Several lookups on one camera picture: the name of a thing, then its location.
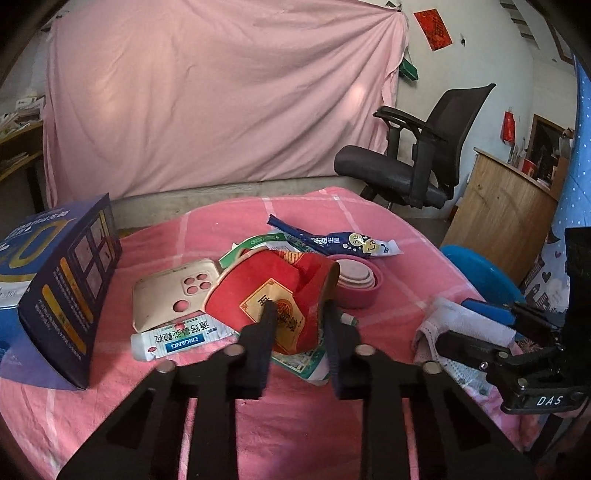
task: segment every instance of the wooden cabinet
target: wooden cabinet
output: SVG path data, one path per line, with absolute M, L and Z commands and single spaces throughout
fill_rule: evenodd
M 443 240 L 485 257 L 519 284 L 534 265 L 560 192 L 481 150 L 462 203 Z

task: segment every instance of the chair backrest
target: chair backrest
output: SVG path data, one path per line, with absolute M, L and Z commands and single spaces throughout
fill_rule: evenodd
M 491 83 L 480 88 L 448 90 L 427 119 L 429 125 L 447 137 L 447 142 L 440 141 L 437 145 L 433 173 L 448 199 L 453 198 L 453 189 L 460 183 L 460 155 L 464 140 L 495 86 Z

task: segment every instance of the toothpaste tube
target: toothpaste tube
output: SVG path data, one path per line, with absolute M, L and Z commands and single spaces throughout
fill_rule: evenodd
M 199 312 L 186 320 L 133 334 L 131 354 L 134 359 L 147 362 L 215 342 L 234 333 L 233 329 L 211 315 Z
M 282 222 L 269 215 L 267 224 L 285 232 L 301 243 L 323 255 L 353 255 L 361 258 L 389 257 L 402 251 L 394 240 L 376 240 L 355 232 L 335 232 L 328 235 L 313 235 L 300 228 Z

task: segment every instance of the blue toothpaste tube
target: blue toothpaste tube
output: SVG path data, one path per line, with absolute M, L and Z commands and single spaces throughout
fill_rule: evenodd
M 353 255 L 361 258 L 389 257 L 402 251 L 394 240 L 376 240 L 355 232 L 335 232 L 328 235 L 313 235 L 293 227 L 269 215 L 267 224 L 298 239 L 305 246 L 323 255 Z

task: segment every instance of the pink container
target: pink container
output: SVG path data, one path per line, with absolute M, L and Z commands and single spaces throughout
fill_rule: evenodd
M 364 309 L 371 306 L 384 283 L 378 267 L 353 255 L 330 255 L 340 265 L 339 283 L 336 286 L 336 303 L 344 309 Z

